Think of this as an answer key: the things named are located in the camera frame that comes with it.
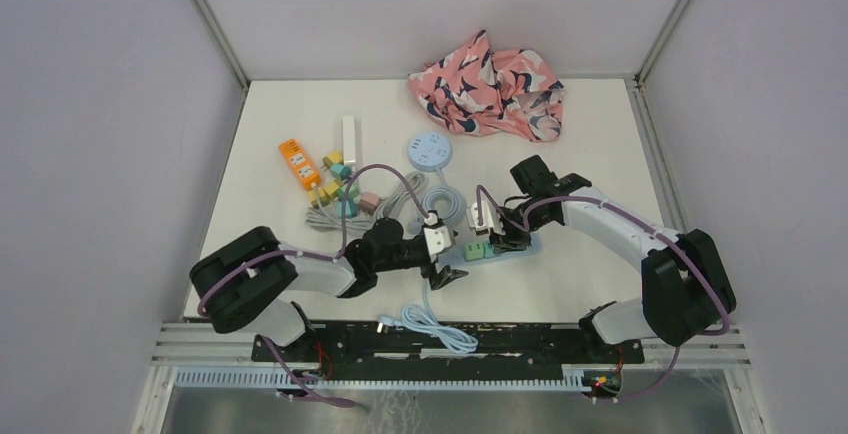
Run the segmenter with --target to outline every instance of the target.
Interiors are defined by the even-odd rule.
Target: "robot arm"
[[[530,232],[557,222],[588,234],[641,273],[641,298],[601,306],[581,319],[581,329],[604,344],[659,337],[680,346],[720,319],[716,306],[692,273],[681,275],[687,270],[685,264],[662,238],[674,242],[695,263],[727,312],[736,308],[718,250],[706,233],[696,229],[681,234],[629,213],[625,215],[632,219],[626,219],[605,208],[609,199],[591,182],[577,174],[558,179],[539,156],[522,161],[510,173],[529,198],[516,208],[499,208],[497,220],[488,204],[472,205],[468,216],[472,228],[489,232],[496,252],[526,249]],[[563,196],[580,200],[544,202]]]
[[[721,318],[712,293],[686,272],[666,240],[694,263],[727,312],[736,308],[715,243],[706,233],[680,233],[607,206],[606,196],[587,179],[577,174],[557,178],[539,156],[522,161],[510,174],[526,201],[512,209],[499,207],[497,216],[488,203],[469,210],[470,226],[489,234],[496,253],[527,249],[531,232],[557,222],[593,237],[641,273],[641,298],[606,304],[580,320],[580,329],[595,342],[659,337],[680,346]],[[566,196],[565,202],[557,199]],[[269,228],[257,227],[198,262],[190,277],[201,297],[200,314],[210,318],[216,332],[260,333],[287,346],[310,326],[299,306],[277,299],[283,290],[350,298],[372,289],[379,272],[414,267],[431,289],[440,289],[468,274],[436,267],[438,255],[454,246],[454,235],[435,212],[412,239],[403,239],[398,221],[380,219],[341,253],[318,254],[299,251],[278,241]]]
[[[202,259],[190,278],[201,297],[200,314],[216,332],[260,333],[287,346],[310,326],[297,304],[277,299],[284,290],[356,297],[377,284],[378,272],[413,267],[431,289],[440,289],[468,274],[450,266],[437,270],[438,255],[453,245],[453,231],[434,212],[412,239],[403,239],[398,221],[380,219],[342,255],[298,250],[260,226]]]

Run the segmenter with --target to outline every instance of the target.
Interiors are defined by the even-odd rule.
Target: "gray cable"
[[[407,181],[415,191],[416,197],[421,197],[421,193],[427,187],[427,176],[421,171],[412,171],[406,176]],[[313,188],[315,199],[318,199],[318,188]],[[356,217],[345,221],[345,229],[348,232],[363,233],[374,225],[376,219],[383,217],[392,217],[397,219],[404,203],[410,199],[409,192],[404,187],[403,183],[398,183],[392,194],[383,199],[374,216],[369,216],[365,213],[359,213]],[[306,209],[306,225],[319,231],[340,230],[342,228],[341,218],[336,214],[335,210],[327,210],[318,201],[318,208],[310,207]]]
[[[427,188],[427,176],[421,171],[412,171],[404,177],[406,177],[406,180],[412,186],[415,197],[420,198],[421,193]],[[397,219],[401,209],[403,209],[403,205],[409,198],[409,192],[404,185],[398,184],[394,192],[389,197],[383,199],[380,205],[377,206],[377,210],[374,211],[374,219],[382,219],[384,217]]]
[[[318,208],[310,207],[306,209],[306,225],[319,231],[340,230],[342,228],[341,218],[334,211],[327,212],[324,206],[321,205],[321,200],[318,197],[318,186],[314,186],[312,191],[315,192]],[[362,233],[371,229],[373,225],[374,219],[365,213],[359,213],[356,217],[345,221],[345,229],[348,232]]]
[[[445,175],[441,169],[436,169],[439,179],[442,181],[441,186],[436,186],[427,191],[424,197],[421,198],[421,204],[428,211],[437,211],[439,217],[449,226],[455,226],[465,219],[465,198],[462,194],[448,185],[445,180]],[[436,209],[436,202],[444,201],[447,207]]]

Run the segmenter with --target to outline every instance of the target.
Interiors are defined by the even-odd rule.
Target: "pink floral cloth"
[[[565,87],[551,68],[535,51],[493,53],[486,31],[411,74],[407,87],[427,117],[451,132],[488,136],[504,131],[550,142],[562,131]]]

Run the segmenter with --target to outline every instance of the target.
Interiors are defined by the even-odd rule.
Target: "white table surface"
[[[554,143],[530,143],[500,133],[477,138],[445,133],[454,154],[445,169],[448,182],[469,204],[478,183],[498,201],[520,194],[509,169],[539,154],[558,176],[576,172],[611,199],[642,216],[660,221],[647,162],[622,80],[564,80],[564,130]],[[296,138],[313,161],[341,150],[341,118],[355,115],[360,132],[359,166],[390,164],[412,170],[406,146],[416,134],[440,130],[400,80],[257,81],[242,112],[212,220],[203,245],[206,256],[257,225],[309,250],[335,252],[341,234],[318,232],[303,224],[304,190],[285,165],[277,146]],[[487,153],[497,153],[492,157]],[[436,185],[435,175],[430,185]],[[397,180],[386,172],[368,172],[360,189],[381,196]],[[401,221],[413,214],[407,203]],[[638,273],[612,251],[582,233],[559,225],[539,231],[543,249],[532,257],[488,263],[468,277],[430,293],[443,320],[575,322],[590,309],[611,300],[640,295]],[[461,242],[471,242],[467,228]],[[397,316],[402,306],[421,303],[417,269],[379,274],[377,287],[355,299],[325,294],[286,292],[312,319],[373,320]],[[191,289],[185,315],[196,316],[198,297]]]

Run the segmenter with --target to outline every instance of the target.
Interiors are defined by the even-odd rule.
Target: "wire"
[[[318,204],[318,208],[310,207],[306,209],[306,225],[321,231],[341,229],[341,218],[335,212],[327,212],[327,209],[325,209],[321,204],[317,184],[313,184],[312,191],[315,193],[315,201]],[[350,232],[365,232],[368,229],[371,229],[371,226],[373,225],[374,218],[365,213],[361,213],[358,216],[347,220],[347,230]]]
[[[400,311],[400,319],[381,315],[377,317],[377,321],[387,326],[401,326],[410,331],[438,337],[442,344],[454,354],[467,355],[476,351],[479,344],[477,339],[455,327],[439,324],[439,320],[436,319],[436,315],[430,307],[428,288],[429,285],[425,279],[422,289],[424,307],[418,304],[407,304]]]
[[[624,349],[621,346],[618,346],[618,365],[615,366],[615,370],[612,371],[612,375],[616,375],[621,372],[621,368],[624,367]]]
[[[404,184],[398,184],[389,197],[383,199],[377,206],[377,210],[374,211],[374,219],[383,219],[384,217],[397,219],[406,201],[410,197],[420,197],[427,187],[427,176],[421,171],[412,171],[405,176],[405,179],[412,188],[412,196],[410,190]]]
[[[329,370],[327,371],[327,375],[324,376],[324,380],[328,381],[333,375],[333,360],[330,359],[330,355],[327,354],[327,351],[324,350],[324,347],[321,346],[320,342],[316,342],[315,347],[318,349],[318,372],[322,373],[322,375],[324,373],[324,363],[321,362],[321,359],[327,359],[327,365],[330,366]]]
[[[619,379],[618,390],[610,389],[609,387],[605,386],[603,383],[598,384],[598,387],[609,392],[610,394],[614,394],[614,395],[617,396],[621,392],[621,390],[624,389],[624,376],[621,373],[619,373],[618,379]]]
[[[482,195],[485,195],[486,198],[488,199],[488,201],[492,204],[492,206],[494,206],[494,208],[497,209],[498,213],[500,213],[500,215],[501,215],[501,218],[505,219],[507,222],[511,223],[513,226],[515,226],[516,228],[518,228],[519,230],[521,230],[523,232],[529,232],[530,231],[530,225],[529,225],[528,217],[529,217],[530,213],[533,211],[533,209],[536,209],[537,207],[541,207],[545,204],[551,204],[551,203],[554,203],[554,202],[587,202],[589,204],[595,204],[602,209],[609,209],[610,211],[614,212],[615,214],[618,214],[620,217],[623,217],[624,219],[626,219],[630,223],[641,228],[642,230],[644,230],[648,234],[656,237],[663,244],[667,245],[669,247],[669,249],[671,249],[677,255],[677,257],[679,257],[683,261],[683,263],[686,264],[686,267],[689,269],[689,272],[692,273],[692,275],[695,276],[695,279],[698,280],[698,283],[701,284],[701,287],[707,293],[707,296],[713,302],[713,305],[715,306],[716,310],[719,313],[719,316],[721,317],[721,327],[719,329],[705,330],[701,334],[704,334],[704,335],[707,335],[707,336],[720,336],[722,334],[725,334],[728,330],[730,330],[730,317],[727,314],[727,309],[724,308],[724,304],[722,304],[721,300],[718,298],[718,294],[716,294],[715,290],[713,290],[712,286],[710,286],[710,283],[707,282],[707,279],[701,273],[700,269],[698,269],[698,266],[696,266],[695,263],[692,262],[691,259],[689,259],[689,256],[687,256],[686,253],[683,252],[683,250],[680,249],[677,246],[677,244],[675,244],[671,239],[669,239],[664,234],[657,232],[656,229],[651,227],[650,224],[644,222],[643,220],[639,219],[638,217],[634,216],[633,214],[630,214],[626,210],[624,210],[624,209],[622,209],[622,208],[620,208],[620,207],[618,207],[618,206],[616,206],[616,205],[614,205],[610,202],[601,201],[600,199],[595,199],[593,197],[556,196],[556,197],[550,197],[550,198],[547,198],[547,199],[542,199],[541,201],[534,202],[533,204],[527,206],[527,209],[525,209],[524,212],[523,212],[523,224],[518,224],[517,222],[513,221],[512,219],[508,219],[504,215],[504,212],[501,209],[501,207],[498,205],[498,203],[496,203],[494,201],[494,199],[492,198],[492,195],[489,194],[489,192],[486,190],[486,188],[483,187],[482,185],[477,186],[477,205],[478,206],[481,205]],[[479,209],[479,214],[478,214],[477,219],[478,219],[478,222],[480,224],[483,223],[483,210],[482,209]],[[674,365],[677,364],[677,358],[678,358],[679,355],[680,355],[680,348],[676,347],[674,349],[674,355],[671,358],[671,362],[668,364],[668,367],[662,373],[660,378],[657,379],[656,382],[654,382],[653,384],[651,384],[647,388],[642,389],[641,391],[637,391],[637,392],[634,392],[632,394],[627,394],[625,396],[617,397],[615,402],[623,401],[623,400],[626,400],[626,399],[636,399],[636,398],[642,397],[645,394],[648,394],[648,393],[652,392],[654,389],[661,386],[671,376],[671,372],[674,370]]]
[[[348,197],[348,191],[350,191],[350,186],[353,185],[353,181],[355,181],[356,178],[361,176],[363,173],[368,172],[372,169],[385,169],[385,170],[391,172],[392,174],[394,174],[398,179],[400,179],[401,184],[404,186],[404,188],[407,190],[407,192],[410,193],[410,198],[415,203],[415,207],[418,209],[418,211],[421,213],[422,216],[424,216],[424,217],[427,216],[427,211],[424,210],[424,207],[421,205],[421,201],[419,201],[418,197],[415,196],[415,191],[413,190],[412,185],[409,183],[409,181],[400,172],[398,172],[395,168],[393,168],[391,166],[387,166],[385,164],[371,164],[371,165],[365,166],[362,169],[356,171],[353,174],[353,176],[351,176],[351,178],[348,180],[348,184],[347,184],[347,187],[345,188],[345,192],[344,192],[345,198]],[[335,255],[323,254],[323,253],[320,253],[320,252],[303,251],[303,250],[282,249],[282,250],[278,250],[278,251],[266,252],[265,254],[256,256],[253,259],[245,262],[244,264],[242,264],[239,267],[230,271],[226,276],[222,277],[220,281],[216,282],[212,287],[209,288],[208,291],[206,291],[206,294],[204,294],[200,298],[200,302],[197,304],[198,315],[200,315],[201,317],[206,317],[206,304],[209,302],[210,299],[212,299],[213,296],[215,296],[215,294],[218,293],[218,291],[220,291],[225,285],[227,285],[227,283],[232,281],[239,274],[241,274],[241,273],[247,271],[248,269],[256,266],[257,264],[261,264],[261,263],[263,263],[263,262],[265,262],[269,259],[274,259],[274,258],[277,258],[277,257],[284,257],[284,256],[308,257],[308,258],[311,258],[311,259],[317,259],[319,261],[328,261],[328,262],[333,262],[335,260],[341,259],[342,257],[344,257],[344,250],[345,250],[345,247],[347,247],[347,223],[345,222],[346,219],[344,217],[341,218],[341,221],[342,221],[341,222],[342,223],[342,226],[341,226],[342,246],[341,246],[341,248],[339,248],[338,252],[336,252]]]
[[[288,364],[286,364],[286,361],[283,360],[283,356],[281,356],[280,353],[277,351],[277,346],[274,344],[274,341],[265,336],[262,336],[262,340],[268,346],[268,349],[271,350],[271,354],[274,355],[274,359],[277,361],[277,363],[282,366],[283,370],[286,371],[286,374],[289,375],[289,379],[295,384],[297,384],[297,386],[300,387],[303,392],[306,393],[306,397],[290,397],[291,400],[323,402],[334,407],[343,407],[346,409],[356,406],[356,403],[351,401],[350,399],[345,399],[342,397],[324,397],[321,394],[318,394],[317,392],[313,391],[309,386],[306,385],[306,383],[303,382],[300,377],[294,375],[294,373],[289,368]]]
[[[428,211],[436,211],[446,224],[455,226],[465,219],[465,198],[458,190],[448,185],[441,169],[437,169],[436,173],[439,175],[442,185],[428,190],[427,194],[424,194],[421,199],[421,204]],[[447,202],[448,206],[443,209],[436,209],[436,203],[439,201]]]
[[[512,201],[526,201],[527,199],[530,199],[530,196],[510,196],[504,199],[504,206]]]

